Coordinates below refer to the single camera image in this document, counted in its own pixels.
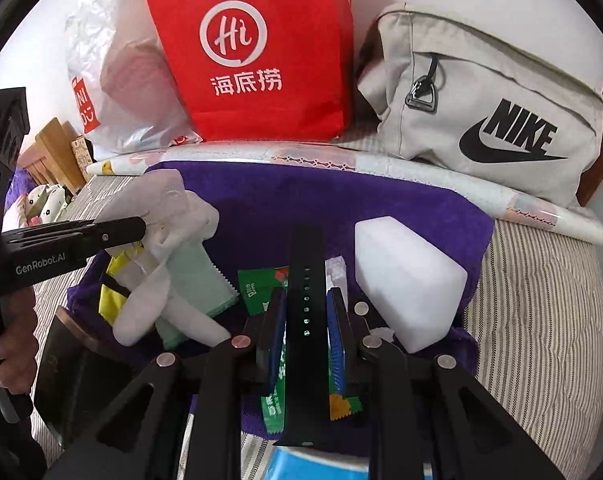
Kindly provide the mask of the person's left hand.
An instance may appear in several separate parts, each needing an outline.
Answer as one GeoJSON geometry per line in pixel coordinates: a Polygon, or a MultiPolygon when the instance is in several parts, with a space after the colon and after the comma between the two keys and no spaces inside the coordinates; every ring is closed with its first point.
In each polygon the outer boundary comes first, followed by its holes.
{"type": "Polygon", "coordinates": [[[37,374],[39,342],[34,290],[24,288],[8,297],[10,323],[0,336],[0,385],[12,394],[30,393],[37,374]]]}

